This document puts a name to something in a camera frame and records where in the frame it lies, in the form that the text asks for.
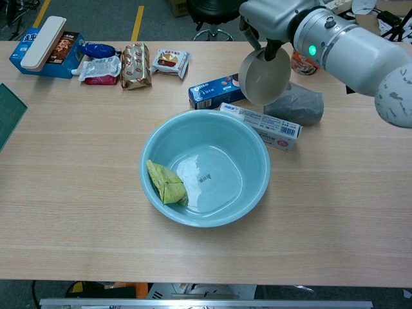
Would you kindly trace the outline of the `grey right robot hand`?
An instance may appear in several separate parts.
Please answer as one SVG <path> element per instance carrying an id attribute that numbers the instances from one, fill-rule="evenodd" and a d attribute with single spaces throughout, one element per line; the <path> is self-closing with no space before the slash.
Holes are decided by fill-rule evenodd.
<path id="1" fill-rule="evenodd" d="M 239 7 L 239 29 L 255 50 L 261 49 L 260 37 L 267 40 L 265 60 L 269 62 L 292 40 L 290 23 L 320 7 L 320 0 L 246 0 Z"/>

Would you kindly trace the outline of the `beige round bowl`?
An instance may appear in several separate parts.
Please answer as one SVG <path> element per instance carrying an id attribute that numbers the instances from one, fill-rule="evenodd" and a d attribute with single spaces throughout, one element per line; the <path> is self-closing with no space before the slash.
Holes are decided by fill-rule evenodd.
<path id="1" fill-rule="evenodd" d="M 267 106 L 273 103 L 290 82 L 289 54 L 280 48 L 274 59 L 265 60 L 265 48 L 247 55 L 241 63 L 238 77 L 245 98 L 252 104 Z"/>

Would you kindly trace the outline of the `grey garbage bag roll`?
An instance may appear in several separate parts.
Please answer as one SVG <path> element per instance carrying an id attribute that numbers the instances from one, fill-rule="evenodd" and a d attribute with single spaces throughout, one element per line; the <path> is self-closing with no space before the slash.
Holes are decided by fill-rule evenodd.
<path id="1" fill-rule="evenodd" d="M 324 113 L 322 93 L 289 83 L 281 96 L 263 108 L 264 114 L 300 126 L 318 124 Z"/>

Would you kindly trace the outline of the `yellow-green snack packet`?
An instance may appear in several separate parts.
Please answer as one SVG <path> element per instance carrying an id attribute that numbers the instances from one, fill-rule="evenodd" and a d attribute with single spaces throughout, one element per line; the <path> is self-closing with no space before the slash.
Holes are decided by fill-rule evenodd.
<path id="1" fill-rule="evenodd" d="M 145 164 L 163 204 L 188 205 L 187 190 L 183 181 L 175 172 L 151 160 L 147 160 Z"/>

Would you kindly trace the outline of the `light blue plastic basin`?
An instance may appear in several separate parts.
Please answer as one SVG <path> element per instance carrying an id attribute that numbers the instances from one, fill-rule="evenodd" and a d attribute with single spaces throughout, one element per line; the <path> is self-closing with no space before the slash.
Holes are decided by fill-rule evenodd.
<path id="1" fill-rule="evenodd" d="M 180 177 L 187 205 L 162 203 L 148 160 Z M 147 139 L 139 178 L 147 199 L 164 216 L 191 227 L 219 227 L 244 217 L 261 201 L 270 157 L 261 137 L 240 119 L 221 111 L 187 111 L 166 120 Z"/>

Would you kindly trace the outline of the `black round stool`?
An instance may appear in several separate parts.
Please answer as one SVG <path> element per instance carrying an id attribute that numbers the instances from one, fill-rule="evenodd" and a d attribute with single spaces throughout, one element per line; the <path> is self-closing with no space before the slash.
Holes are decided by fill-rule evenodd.
<path id="1" fill-rule="evenodd" d="M 233 41 L 229 32 L 219 29 L 219 25 L 231 22 L 239 17 L 239 8 L 246 0 L 187 0 L 187 9 L 196 24 L 196 35 L 192 39 L 198 41 L 206 35 L 206 41 L 218 41 L 219 34 L 226 41 Z"/>

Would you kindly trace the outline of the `brown cardboard box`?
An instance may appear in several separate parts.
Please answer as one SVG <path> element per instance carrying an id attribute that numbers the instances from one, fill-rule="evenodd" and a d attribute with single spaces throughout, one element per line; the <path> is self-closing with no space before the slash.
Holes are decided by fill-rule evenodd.
<path id="1" fill-rule="evenodd" d="M 167 0 L 168 5 L 174 17 L 183 17 L 189 15 L 187 0 Z"/>

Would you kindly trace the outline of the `blue Oreo cookie box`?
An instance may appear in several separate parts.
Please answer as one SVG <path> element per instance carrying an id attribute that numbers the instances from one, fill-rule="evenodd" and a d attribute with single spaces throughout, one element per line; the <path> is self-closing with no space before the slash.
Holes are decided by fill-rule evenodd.
<path id="1" fill-rule="evenodd" d="M 193 109 L 217 109 L 221 103 L 245 99 L 237 73 L 192 86 L 188 94 Z"/>

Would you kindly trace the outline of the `white toothpaste box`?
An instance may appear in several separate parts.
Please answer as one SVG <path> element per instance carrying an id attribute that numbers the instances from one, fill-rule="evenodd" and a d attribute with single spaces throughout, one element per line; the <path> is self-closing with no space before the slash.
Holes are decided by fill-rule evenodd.
<path id="1" fill-rule="evenodd" d="M 283 151 L 293 149 L 302 130 L 302 126 L 276 117 L 251 111 L 229 103 L 221 103 L 219 111 L 229 113 L 251 126 L 263 142 Z"/>

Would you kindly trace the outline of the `white biscuit packet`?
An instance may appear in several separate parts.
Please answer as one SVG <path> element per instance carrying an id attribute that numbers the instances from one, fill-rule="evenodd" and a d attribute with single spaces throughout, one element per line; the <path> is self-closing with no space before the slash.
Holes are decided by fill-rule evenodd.
<path id="1" fill-rule="evenodd" d="M 187 51 L 159 49 L 151 65 L 151 73 L 177 75 L 184 79 L 192 55 Z"/>

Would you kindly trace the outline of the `gold wafer packet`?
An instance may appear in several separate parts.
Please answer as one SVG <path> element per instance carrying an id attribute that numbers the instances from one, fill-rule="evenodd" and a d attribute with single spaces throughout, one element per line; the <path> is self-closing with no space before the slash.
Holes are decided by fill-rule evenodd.
<path id="1" fill-rule="evenodd" d="M 149 50 L 143 42 L 127 45 L 122 52 L 120 83 L 123 90 L 152 86 Z"/>

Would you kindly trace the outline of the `blue snack pouch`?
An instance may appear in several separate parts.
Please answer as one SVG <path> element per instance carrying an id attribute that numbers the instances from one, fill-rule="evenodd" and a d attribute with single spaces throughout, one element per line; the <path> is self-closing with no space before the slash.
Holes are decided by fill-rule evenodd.
<path id="1" fill-rule="evenodd" d="M 86 42 L 79 45 L 79 50 L 92 59 L 103 59 L 112 56 L 119 56 L 120 52 L 107 44 L 97 44 Z"/>

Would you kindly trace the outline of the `red flat packet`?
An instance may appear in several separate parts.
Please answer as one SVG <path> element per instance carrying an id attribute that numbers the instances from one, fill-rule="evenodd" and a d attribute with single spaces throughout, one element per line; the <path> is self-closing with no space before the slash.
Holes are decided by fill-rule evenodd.
<path id="1" fill-rule="evenodd" d="M 85 78 L 84 83 L 94 86 L 113 86 L 117 83 L 118 77 L 111 75 L 105 75 L 100 77 L 88 77 Z"/>

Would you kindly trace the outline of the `cream oblong cutlery case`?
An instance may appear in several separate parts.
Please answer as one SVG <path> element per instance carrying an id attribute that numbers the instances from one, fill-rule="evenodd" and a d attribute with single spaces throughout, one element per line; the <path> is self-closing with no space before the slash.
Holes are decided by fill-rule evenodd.
<path id="1" fill-rule="evenodd" d="M 53 49 L 56 47 L 67 19 L 59 16 L 49 16 L 40 28 L 32 45 L 25 53 L 21 66 L 28 71 L 41 71 Z"/>

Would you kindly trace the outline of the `aluminium frame rail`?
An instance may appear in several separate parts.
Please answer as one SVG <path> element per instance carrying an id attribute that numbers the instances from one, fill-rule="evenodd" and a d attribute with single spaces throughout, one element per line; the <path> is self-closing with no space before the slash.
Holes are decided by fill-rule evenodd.
<path id="1" fill-rule="evenodd" d="M 42 299 L 41 309 L 373 309 L 370 301 Z"/>

